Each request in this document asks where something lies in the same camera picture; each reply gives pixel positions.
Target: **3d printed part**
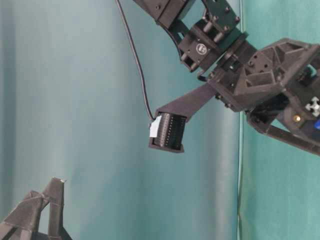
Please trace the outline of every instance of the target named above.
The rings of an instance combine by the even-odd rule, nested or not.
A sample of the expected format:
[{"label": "3d printed part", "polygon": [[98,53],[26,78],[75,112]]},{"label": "3d printed part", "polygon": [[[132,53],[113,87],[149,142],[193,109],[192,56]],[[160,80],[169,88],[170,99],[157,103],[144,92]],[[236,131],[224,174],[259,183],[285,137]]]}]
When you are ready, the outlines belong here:
[{"label": "3d printed part", "polygon": [[[169,34],[188,70],[200,68],[198,79],[206,82],[157,109],[156,116],[168,115],[163,115],[159,135],[150,138],[150,147],[183,152],[184,123],[175,125],[171,139],[166,119],[180,123],[185,118],[187,123],[215,96],[234,112],[244,111],[258,132],[320,155],[319,44],[284,38],[257,50],[237,28],[240,18],[226,0],[201,0],[203,16],[191,29],[183,18],[195,0],[133,1]],[[274,127],[274,120],[289,131]]]},{"label": "3d printed part", "polygon": [[[38,232],[50,204],[48,234]],[[0,224],[0,240],[72,240],[63,227],[64,181],[53,178],[42,193],[31,191]]]}]

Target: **white label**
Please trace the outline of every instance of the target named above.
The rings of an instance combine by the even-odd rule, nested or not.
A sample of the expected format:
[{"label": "white label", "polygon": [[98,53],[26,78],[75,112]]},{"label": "white label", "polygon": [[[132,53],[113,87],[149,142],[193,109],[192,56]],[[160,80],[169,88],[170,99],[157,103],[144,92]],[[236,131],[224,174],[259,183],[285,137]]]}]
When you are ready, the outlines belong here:
[{"label": "white label", "polygon": [[160,125],[162,116],[157,116],[153,123],[151,123],[150,127],[150,138],[156,138],[158,136],[158,129]]},{"label": "white label", "polygon": [[207,54],[207,47],[206,45],[202,44],[202,43],[199,43],[197,46],[196,46],[196,51],[198,54],[200,55],[206,55]]}]

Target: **wire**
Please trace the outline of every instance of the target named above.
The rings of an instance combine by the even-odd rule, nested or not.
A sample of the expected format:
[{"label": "wire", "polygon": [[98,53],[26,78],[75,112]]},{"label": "wire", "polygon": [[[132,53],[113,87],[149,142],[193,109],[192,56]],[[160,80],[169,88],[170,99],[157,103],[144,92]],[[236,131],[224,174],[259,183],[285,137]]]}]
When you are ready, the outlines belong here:
[{"label": "wire", "polygon": [[124,28],[125,28],[126,34],[128,36],[128,39],[129,39],[129,43],[130,43],[130,47],[131,47],[131,50],[132,50],[132,53],[133,53],[133,56],[134,56],[134,59],[135,59],[135,63],[136,63],[136,66],[138,68],[139,75],[140,75],[140,78],[141,78],[142,95],[143,95],[143,100],[144,100],[146,113],[148,114],[148,117],[150,118],[150,120],[154,121],[155,118],[153,117],[153,115],[151,113],[149,102],[148,102],[145,76],[144,76],[144,72],[143,72],[141,64],[140,64],[140,60],[139,60],[139,57],[138,57],[138,54],[137,54],[135,43],[134,43],[134,40],[132,38],[130,29],[129,29],[129,26],[128,26],[128,22],[126,20],[126,16],[125,16],[124,10],[122,9],[121,3],[120,3],[119,0],[115,0],[115,3],[116,3],[116,5],[117,5],[117,7],[118,7],[118,9],[120,11],[122,22],[124,24]]}]

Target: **robotic arm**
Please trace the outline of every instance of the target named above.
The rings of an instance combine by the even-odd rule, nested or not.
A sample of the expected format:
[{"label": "robotic arm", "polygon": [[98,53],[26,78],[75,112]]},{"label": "robotic arm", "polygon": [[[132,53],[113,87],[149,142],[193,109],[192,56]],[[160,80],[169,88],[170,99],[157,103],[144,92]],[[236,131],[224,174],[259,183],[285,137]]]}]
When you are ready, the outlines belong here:
[{"label": "robotic arm", "polygon": [[[244,111],[259,133],[320,156],[320,45],[284,38],[261,50],[241,33],[226,0],[202,0],[202,19],[188,29],[183,17],[195,0],[133,0],[171,37],[190,72],[204,85],[160,107],[149,146],[184,151],[185,124],[211,98]],[[213,71],[209,68],[216,63]],[[280,121],[287,130],[272,125]]]}]

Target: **teal backdrop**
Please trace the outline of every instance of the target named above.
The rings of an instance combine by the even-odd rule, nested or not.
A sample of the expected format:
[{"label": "teal backdrop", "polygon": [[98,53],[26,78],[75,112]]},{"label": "teal backdrop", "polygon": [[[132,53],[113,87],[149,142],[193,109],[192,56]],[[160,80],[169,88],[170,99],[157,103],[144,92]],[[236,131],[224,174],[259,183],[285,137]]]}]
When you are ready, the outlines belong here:
[{"label": "teal backdrop", "polygon": [[[288,37],[320,43],[320,1],[245,0],[244,28],[258,49]],[[243,130],[239,230],[243,240],[320,237],[320,159]]]}]

